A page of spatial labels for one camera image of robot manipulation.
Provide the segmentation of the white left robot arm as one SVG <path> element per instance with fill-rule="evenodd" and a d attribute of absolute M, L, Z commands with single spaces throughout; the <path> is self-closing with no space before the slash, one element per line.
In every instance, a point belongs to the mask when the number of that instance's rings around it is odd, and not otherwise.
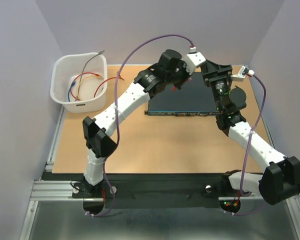
<path fill-rule="evenodd" d="M 87 116 L 83 120 L 87 148 L 87 166 L 82 181 L 85 193 L 90 197 L 101 193 L 105 162 L 119 145 L 111 138 L 113 133 L 120 132 L 119 125 L 138 107 L 163 92 L 167 85 L 180 89 L 205 60 L 196 51 L 182 56 L 168 49 L 157 63 L 140 71 L 121 96 L 115 95 L 108 108 L 93 118 Z"/>

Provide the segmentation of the white plastic basket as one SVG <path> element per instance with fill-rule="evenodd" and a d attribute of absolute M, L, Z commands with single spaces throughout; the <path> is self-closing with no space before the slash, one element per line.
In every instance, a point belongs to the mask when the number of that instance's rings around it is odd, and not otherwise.
<path fill-rule="evenodd" d="M 106 105 L 107 79 L 103 54 L 65 55 L 53 66 L 50 97 L 73 114 L 98 111 Z"/>

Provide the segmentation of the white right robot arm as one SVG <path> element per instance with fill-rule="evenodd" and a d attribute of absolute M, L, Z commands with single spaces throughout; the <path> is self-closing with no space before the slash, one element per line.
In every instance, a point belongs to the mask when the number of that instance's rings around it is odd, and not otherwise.
<path fill-rule="evenodd" d="M 300 161 L 274 149 L 241 114 L 247 106 L 247 95 L 242 88 L 232 87 L 232 82 L 252 77 L 254 71 L 242 66 L 237 74 L 232 74 L 231 65 L 210 60 L 206 60 L 200 70 L 219 111 L 218 128 L 245 150 L 242 170 L 227 174 L 227 179 L 220 182 L 221 192 L 232 195 L 239 190 L 242 197 L 259 194 L 270 205 L 299 195 Z"/>

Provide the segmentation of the aluminium frame rail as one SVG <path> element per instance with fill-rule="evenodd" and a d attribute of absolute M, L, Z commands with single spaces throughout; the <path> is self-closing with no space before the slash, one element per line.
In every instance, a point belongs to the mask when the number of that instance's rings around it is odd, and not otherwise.
<path fill-rule="evenodd" d="M 182 199 L 189 199 L 195 193 L 199 192 L 208 198 L 220 198 L 228 194 L 223 190 L 218 190 L 217 181 L 209 181 L 204 183 L 194 179 L 191 175 L 189 179 L 118 179 L 110 182 L 111 187 L 106 181 L 99 183 L 94 190 L 89 193 L 85 189 L 84 184 L 74 180 L 39 180 L 35 181 L 31 198 L 43 201 L 44 199 L 100 199 L 101 190 L 106 190 L 111 195 L 112 190 L 116 190 L 115 194 L 123 198 L 124 194 L 137 198 L 139 195 L 155 196 L 164 195 L 169 198 L 179 196 Z"/>

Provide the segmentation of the dark blue network switch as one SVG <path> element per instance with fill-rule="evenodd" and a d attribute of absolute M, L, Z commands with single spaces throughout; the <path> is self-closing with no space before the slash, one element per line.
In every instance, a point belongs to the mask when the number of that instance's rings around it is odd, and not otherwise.
<path fill-rule="evenodd" d="M 205 86 L 200 72 L 195 72 L 181 90 L 167 86 L 148 101 L 147 116 L 217 116 L 212 89 Z"/>

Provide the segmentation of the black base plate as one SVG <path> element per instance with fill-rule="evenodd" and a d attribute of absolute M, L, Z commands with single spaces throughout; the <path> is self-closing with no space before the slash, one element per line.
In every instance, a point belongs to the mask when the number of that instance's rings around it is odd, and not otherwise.
<path fill-rule="evenodd" d="M 71 197 L 84 208 L 103 198 L 105 207 L 116 209 L 219 208 L 232 209 L 238 190 L 231 187 L 230 173 L 109 173 L 108 180 L 89 186 L 81 173 L 44 172 L 43 181 L 68 184 Z"/>

